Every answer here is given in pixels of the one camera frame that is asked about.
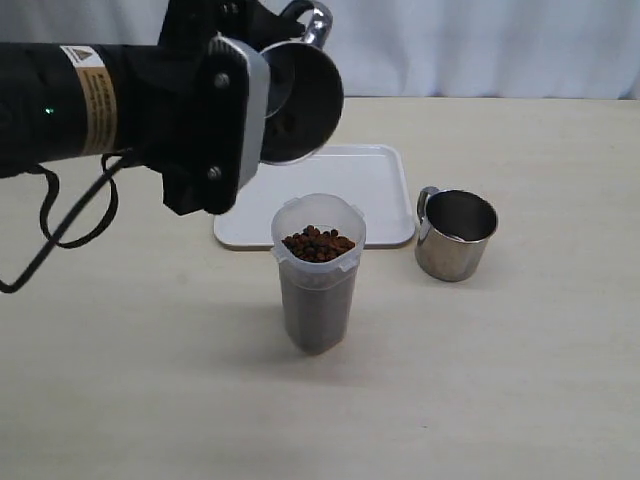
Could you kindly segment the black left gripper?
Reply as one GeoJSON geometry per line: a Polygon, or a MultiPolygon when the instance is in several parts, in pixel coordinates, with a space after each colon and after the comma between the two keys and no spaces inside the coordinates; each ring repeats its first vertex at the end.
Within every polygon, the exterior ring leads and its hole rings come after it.
{"type": "Polygon", "coordinates": [[[213,37],[240,40],[259,53],[260,43],[300,38],[306,27],[299,18],[307,11],[304,0],[290,1],[279,14],[260,1],[170,2],[157,47],[130,55],[145,100],[154,105],[141,123],[144,132],[135,146],[136,163],[163,173],[179,103],[213,37]]]}

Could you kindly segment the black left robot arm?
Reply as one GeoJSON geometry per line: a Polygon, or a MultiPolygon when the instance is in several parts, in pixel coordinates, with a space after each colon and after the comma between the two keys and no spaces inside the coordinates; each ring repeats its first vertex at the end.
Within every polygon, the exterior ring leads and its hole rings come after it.
{"type": "Polygon", "coordinates": [[[193,153],[232,156],[251,101],[266,102],[257,52],[302,34],[290,9],[257,1],[172,1],[154,45],[5,42],[1,174],[131,152],[154,170],[202,177],[193,153]]]}

